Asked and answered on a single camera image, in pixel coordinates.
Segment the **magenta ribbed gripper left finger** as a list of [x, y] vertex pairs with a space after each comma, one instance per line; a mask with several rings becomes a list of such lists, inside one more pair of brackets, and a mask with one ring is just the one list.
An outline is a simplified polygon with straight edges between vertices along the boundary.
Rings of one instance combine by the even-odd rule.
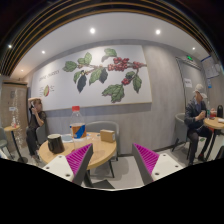
[[67, 156], [56, 156], [43, 167], [43, 170], [73, 182], [76, 185], [81, 185], [92, 155], [93, 145], [88, 144], [72, 151]]

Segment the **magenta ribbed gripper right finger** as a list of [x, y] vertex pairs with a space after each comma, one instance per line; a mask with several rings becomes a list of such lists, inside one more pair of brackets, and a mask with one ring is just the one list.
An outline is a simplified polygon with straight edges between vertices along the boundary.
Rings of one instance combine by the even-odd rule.
[[183, 169], [167, 153], [158, 154], [137, 143], [132, 144], [132, 154], [145, 185]]

